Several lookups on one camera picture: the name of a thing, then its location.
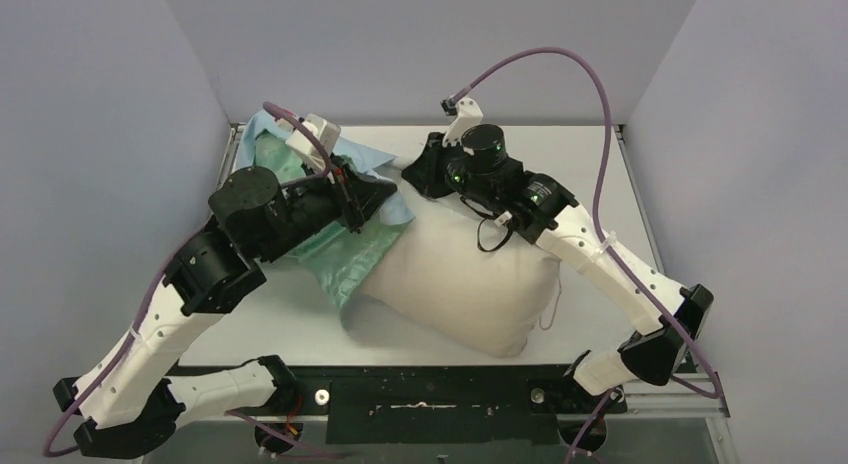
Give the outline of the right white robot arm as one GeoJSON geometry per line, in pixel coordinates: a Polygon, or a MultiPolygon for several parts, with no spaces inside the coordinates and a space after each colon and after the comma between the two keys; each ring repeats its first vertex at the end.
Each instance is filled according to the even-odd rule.
{"type": "Polygon", "coordinates": [[[590,409],[602,393],[633,380],[664,386],[696,339],[714,301],[701,284],[685,287],[645,263],[612,233],[598,237],[574,194],[549,175],[525,169],[507,153],[503,130],[481,124],[452,144],[432,132],[402,177],[421,196],[451,194],[477,214],[570,265],[604,293],[634,327],[630,338],[590,353],[562,384],[564,401],[590,409]]]}

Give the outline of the white pillow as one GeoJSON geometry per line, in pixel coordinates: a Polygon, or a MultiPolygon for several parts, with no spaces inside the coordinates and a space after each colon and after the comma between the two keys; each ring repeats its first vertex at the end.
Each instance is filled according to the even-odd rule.
{"type": "Polygon", "coordinates": [[[556,293],[559,263],[482,223],[453,197],[421,197],[408,183],[400,193],[415,215],[340,314],[363,345],[437,353],[445,340],[493,358],[525,349],[556,293]]]}

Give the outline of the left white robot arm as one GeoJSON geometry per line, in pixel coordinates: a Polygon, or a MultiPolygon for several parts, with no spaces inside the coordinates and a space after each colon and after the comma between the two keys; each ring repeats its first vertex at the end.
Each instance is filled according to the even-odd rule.
{"type": "Polygon", "coordinates": [[[265,283],[263,264],[333,223],[360,231],[396,191],[340,158],[327,174],[308,172],[292,186],[265,167],[232,173],[209,198],[210,220],[157,272],[122,340],[88,373],[55,384],[64,416],[82,419],[74,451],[131,460],[196,421],[241,409],[290,411],[300,392],[279,356],[193,376],[173,367],[265,283]]]}

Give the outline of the green and blue pillowcase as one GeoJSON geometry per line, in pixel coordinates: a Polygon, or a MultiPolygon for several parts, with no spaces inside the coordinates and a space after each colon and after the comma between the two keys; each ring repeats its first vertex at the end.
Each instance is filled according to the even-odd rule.
{"type": "MultiPolygon", "coordinates": [[[[342,310],[399,242],[415,214],[397,188],[360,233],[348,231],[340,220],[333,182],[319,178],[288,149],[284,139],[290,131],[280,129],[277,118],[259,110],[248,119],[234,167],[264,168],[279,181],[293,226],[301,233],[282,255],[306,269],[329,302],[342,310]]],[[[391,153],[341,137],[331,156],[344,158],[358,172],[392,181],[381,170],[394,161],[391,153]]]]}

